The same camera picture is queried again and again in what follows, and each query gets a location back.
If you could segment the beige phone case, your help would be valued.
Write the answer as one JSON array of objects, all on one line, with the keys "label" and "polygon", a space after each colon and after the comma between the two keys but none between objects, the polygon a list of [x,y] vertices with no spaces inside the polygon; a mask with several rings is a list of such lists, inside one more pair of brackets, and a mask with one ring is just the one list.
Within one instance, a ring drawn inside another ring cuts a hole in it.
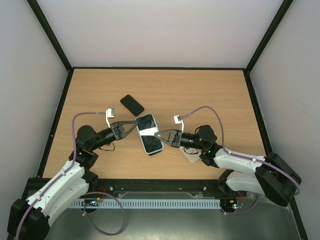
[{"label": "beige phone case", "polygon": [[183,153],[183,155],[187,158],[187,160],[192,164],[200,159],[201,152],[198,149],[181,146],[179,150]]}]

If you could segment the purple phone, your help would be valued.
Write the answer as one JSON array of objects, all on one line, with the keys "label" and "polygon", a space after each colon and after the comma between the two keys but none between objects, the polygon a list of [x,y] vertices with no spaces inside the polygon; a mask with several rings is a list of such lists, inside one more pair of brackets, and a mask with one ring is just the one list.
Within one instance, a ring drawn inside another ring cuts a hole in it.
[{"label": "purple phone", "polygon": [[149,156],[153,156],[153,155],[159,154],[159,153],[161,153],[161,152],[162,152],[162,150],[159,150],[159,151],[155,151],[155,152],[153,152],[153,153],[148,153],[148,155],[149,155]]}]

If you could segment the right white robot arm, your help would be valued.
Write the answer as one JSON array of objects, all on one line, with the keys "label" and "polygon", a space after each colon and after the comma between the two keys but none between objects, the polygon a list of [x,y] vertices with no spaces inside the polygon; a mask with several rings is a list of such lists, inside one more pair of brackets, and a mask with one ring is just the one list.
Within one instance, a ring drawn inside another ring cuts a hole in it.
[{"label": "right white robot arm", "polygon": [[197,149],[206,166],[225,169],[218,183],[218,191],[224,196],[252,192],[286,207],[300,193],[301,178],[278,154],[255,156],[227,150],[216,142],[218,138],[209,125],[200,126],[195,133],[169,129],[154,136],[173,148]]}]

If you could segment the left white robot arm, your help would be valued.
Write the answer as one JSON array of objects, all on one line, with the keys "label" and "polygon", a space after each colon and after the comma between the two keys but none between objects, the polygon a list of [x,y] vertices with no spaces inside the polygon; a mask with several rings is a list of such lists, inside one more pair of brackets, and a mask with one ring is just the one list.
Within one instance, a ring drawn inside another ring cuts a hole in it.
[{"label": "left white robot arm", "polygon": [[116,121],[96,132],[90,125],[73,130],[73,151],[62,169],[27,199],[10,208],[7,232],[18,240],[43,240],[57,218],[76,199],[97,195],[98,176],[90,169],[98,159],[94,152],[127,137],[137,121]]}]

